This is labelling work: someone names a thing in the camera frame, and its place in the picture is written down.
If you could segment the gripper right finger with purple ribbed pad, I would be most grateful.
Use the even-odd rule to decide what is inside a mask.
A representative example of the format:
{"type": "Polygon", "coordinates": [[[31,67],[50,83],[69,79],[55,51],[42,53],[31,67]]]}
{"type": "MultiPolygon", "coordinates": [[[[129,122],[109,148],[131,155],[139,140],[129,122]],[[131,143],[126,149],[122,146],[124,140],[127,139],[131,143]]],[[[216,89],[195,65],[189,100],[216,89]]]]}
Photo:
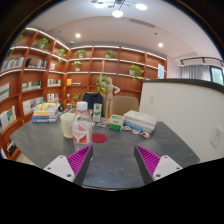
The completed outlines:
{"type": "Polygon", "coordinates": [[[145,185],[182,169],[168,155],[159,156],[138,145],[134,146],[134,156],[145,185]]]}

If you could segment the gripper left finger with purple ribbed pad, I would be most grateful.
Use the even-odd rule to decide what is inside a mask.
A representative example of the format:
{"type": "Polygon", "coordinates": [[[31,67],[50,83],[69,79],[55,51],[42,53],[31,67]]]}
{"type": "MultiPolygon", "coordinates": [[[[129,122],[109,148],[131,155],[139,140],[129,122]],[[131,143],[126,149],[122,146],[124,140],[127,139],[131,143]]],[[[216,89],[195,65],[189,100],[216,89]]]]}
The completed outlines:
{"type": "Polygon", "coordinates": [[[92,156],[93,146],[89,145],[69,156],[59,155],[44,170],[77,185],[81,185],[92,156]]]}

